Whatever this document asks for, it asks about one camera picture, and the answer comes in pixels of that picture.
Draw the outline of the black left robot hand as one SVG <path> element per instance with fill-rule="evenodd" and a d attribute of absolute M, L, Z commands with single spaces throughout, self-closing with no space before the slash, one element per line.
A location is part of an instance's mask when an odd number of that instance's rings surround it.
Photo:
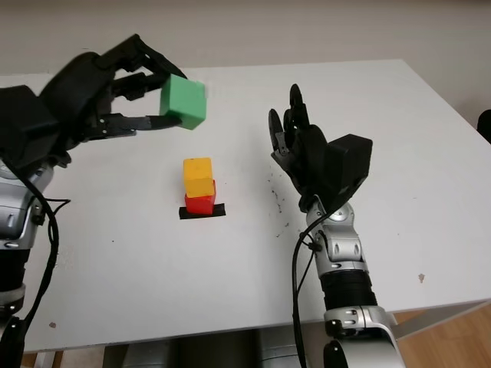
<path fill-rule="evenodd" d="M 41 101 L 60 123 L 51 154 L 61 155 L 91 140 L 133 136 L 138 131 L 180 124 L 178 117 L 125 117 L 111 111 L 116 98 L 140 99 L 163 87 L 172 76 L 186 78 L 137 34 L 102 55 L 86 52 L 77 56 L 40 94 Z"/>

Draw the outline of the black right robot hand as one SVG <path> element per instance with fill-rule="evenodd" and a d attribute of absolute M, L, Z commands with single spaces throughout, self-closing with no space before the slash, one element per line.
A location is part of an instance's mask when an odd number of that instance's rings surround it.
<path fill-rule="evenodd" d="M 327 141 L 321 130 L 310 123 L 302 92 L 293 84 L 289 92 L 290 107 L 280 117 L 271 109 L 268 115 L 272 158 L 286 172 L 300 194 L 298 206 L 306 213 L 318 194 L 321 159 Z"/>

